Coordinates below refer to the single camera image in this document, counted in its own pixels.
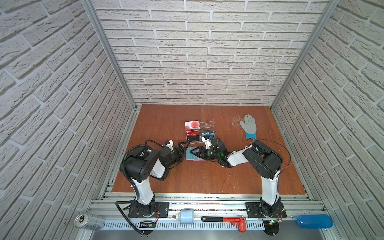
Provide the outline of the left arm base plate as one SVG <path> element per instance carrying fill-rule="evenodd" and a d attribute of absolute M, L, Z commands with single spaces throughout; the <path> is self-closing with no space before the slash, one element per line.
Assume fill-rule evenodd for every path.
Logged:
<path fill-rule="evenodd" d="M 143 205 L 138 202 L 131 204 L 129 218 L 167 218 L 169 214 L 169 202 L 152 202 L 149 205 Z"/>

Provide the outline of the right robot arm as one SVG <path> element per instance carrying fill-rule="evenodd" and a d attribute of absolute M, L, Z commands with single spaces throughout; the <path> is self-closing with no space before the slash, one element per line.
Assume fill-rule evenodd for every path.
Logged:
<path fill-rule="evenodd" d="M 261 176 L 261 204 L 272 208 L 280 200 L 279 175 L 283 158 L 259 140 L 239 151 L 229 152 L 221 139 L 208 140 L 206 145 L 190 150 L 190 153 L 205 161 L 217 162 L 224 168 L 249 163 Z"/>

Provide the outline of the clear acrylic card display stand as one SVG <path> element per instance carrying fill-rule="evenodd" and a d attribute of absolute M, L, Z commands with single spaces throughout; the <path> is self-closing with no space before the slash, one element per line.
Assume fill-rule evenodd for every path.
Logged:
<path fill-rule="evenodd" d="M 189 121 L 185 122 L 186 139 L 191 144 L 201 143 L 202 138 L 212 140 L 215 135 L 215 123 Z"/>

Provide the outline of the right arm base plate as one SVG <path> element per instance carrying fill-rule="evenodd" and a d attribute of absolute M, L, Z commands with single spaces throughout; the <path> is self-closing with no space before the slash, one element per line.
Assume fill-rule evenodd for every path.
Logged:
<path fill-rule="evenodd" d="M 287 217 L 283 203 L 277 202 L 269 206 L 266 203 L 248 202 L 245 203 L 246 211 L 249 218 L 277 218 L 284 219 Z"/>

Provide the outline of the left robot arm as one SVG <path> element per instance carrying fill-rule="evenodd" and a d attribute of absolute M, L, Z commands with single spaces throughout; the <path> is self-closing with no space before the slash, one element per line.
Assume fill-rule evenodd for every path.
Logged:
<path fill-rule="evenodd" d="M 181 142 L 174 147 L 171 140 L 163 145 L 153 140 L 147 141 L 162 149 L 153 149 L 147 143 L 132 147 L 123 157 L 120 172 L 131 183 L 138 207 L 150 214 L 155 210 L 156 198 L 149 177 L 164 181 L 170 170 L 183 162 L 190 142 Z"/>

